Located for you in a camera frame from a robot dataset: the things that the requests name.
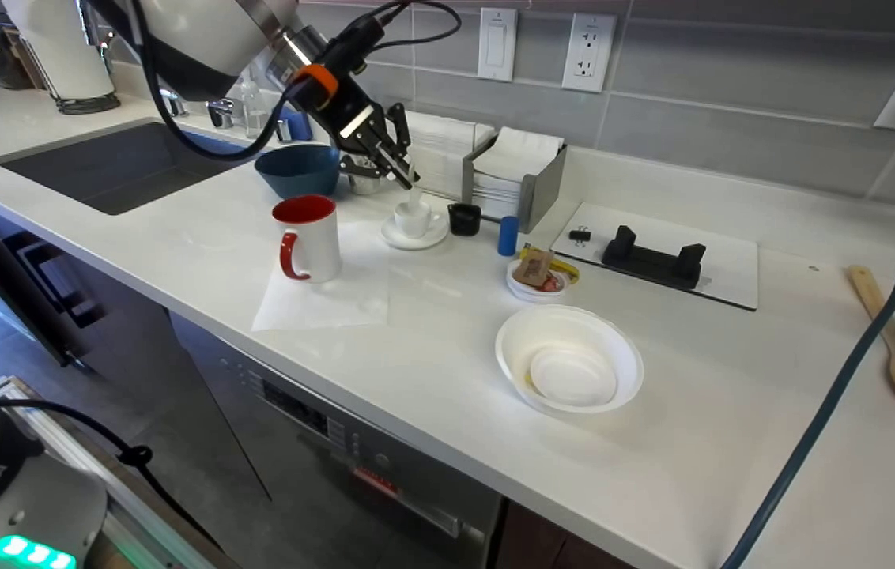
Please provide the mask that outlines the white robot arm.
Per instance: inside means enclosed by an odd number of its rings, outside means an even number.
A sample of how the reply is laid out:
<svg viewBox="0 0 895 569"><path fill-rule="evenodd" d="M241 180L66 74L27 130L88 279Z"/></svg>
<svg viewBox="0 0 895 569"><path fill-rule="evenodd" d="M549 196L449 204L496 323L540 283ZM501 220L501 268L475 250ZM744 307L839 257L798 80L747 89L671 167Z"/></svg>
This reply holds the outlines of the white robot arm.
<svg viewBox="0 0 895 569"><path fill-rule="evenodd" d="M282 89L270 117L296 103L315 117L336 149L363 153L378 172L415 185L405 125L388 130L387 110L354 82L382 40L387 20L360 15L336 38L319 38L298 0L80 0L88 2L139 56L158 113L163 84L186 100L222 100L251 59L276 56Z"/></svg>

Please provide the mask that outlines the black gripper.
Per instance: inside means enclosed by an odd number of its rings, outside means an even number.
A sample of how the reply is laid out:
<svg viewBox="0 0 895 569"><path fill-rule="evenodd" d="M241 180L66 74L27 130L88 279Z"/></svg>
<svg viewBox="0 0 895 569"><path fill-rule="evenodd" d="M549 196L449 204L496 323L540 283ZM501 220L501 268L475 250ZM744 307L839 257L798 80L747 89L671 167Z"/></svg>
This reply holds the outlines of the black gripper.
<svg viewBox="0 0 895 569"><path fill-rule="evenodd" d="M354 153L369 153L387 172L411 190L422 172L408 160L411 125L403 100L387 106L393 137L378 124L380 110L366 92L326 63L307 63L291 80L291 100L307 110L329 138Z"/></svg>

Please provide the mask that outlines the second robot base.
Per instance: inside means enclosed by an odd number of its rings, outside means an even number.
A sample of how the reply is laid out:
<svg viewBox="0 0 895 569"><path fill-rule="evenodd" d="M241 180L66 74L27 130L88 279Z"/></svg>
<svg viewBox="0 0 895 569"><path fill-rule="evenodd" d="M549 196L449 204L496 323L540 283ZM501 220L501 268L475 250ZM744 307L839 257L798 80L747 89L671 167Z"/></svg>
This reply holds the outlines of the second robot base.
<svg viewBox="0 0 895 569"><path fill-rule="evenodd" d="M80 569L105 514L105 482L0 409L0 569Z"/></svg>

